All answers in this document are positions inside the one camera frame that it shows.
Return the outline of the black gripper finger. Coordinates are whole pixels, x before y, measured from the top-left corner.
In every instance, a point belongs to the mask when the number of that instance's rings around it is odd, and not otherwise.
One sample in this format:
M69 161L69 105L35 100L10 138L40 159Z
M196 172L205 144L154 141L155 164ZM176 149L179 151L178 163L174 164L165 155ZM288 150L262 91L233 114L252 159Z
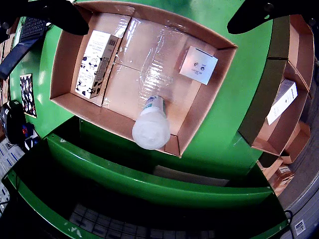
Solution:
M0 41L8 39L7 29L18 17L33 17L50 22L75 34L85 35L89 25L73 3L68 0L2 0L0 2Z
M245 0L227 24L230 34L248 32L266 21L299 14L310 26L319 24L317 0Z

